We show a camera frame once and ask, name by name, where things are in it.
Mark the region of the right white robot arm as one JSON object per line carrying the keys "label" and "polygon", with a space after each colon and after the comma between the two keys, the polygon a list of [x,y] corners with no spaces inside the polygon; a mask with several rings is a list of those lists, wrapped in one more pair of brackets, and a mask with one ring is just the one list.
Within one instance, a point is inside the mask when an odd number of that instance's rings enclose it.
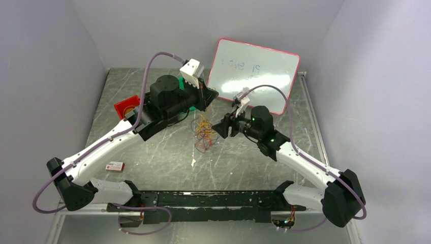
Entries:
{"label": "right white robot arm", "polygon": [[279,210],[292,205],[320,210],[337,227],[345,227],[364,212],[366,200],[357,174],[350,169],[340,171],[301,153],[290,138],[275,129],[273,116],[265,106],[252,108],[250,118],[244,112],[227,113],[211,128],[224,139],[238,133],[255,139],[263,155],[289,166],[313,184],[312,188],[295,183],[283,188],[274,197]]}

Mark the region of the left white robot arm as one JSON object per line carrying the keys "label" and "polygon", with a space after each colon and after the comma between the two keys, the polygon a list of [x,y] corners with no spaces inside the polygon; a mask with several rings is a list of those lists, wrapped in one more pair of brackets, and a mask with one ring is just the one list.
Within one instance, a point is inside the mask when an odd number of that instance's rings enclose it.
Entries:
{"label": "left white robot arm", "polygon": [[191,107],[205,111],[218,95],[201,78],[197,86],[184,83],[180,88],[178,78],[159,77],[142,99],[142,112],[130,111],[109,133],[76,155],[47,162],[51,175],[57,176],[54,185],[65,208],[76,211],[90,203],[120,204],[127,211],[141,207],[141,193],[130,180],[111,182],[94,175],[128,148],[180,122],[178,116]]}

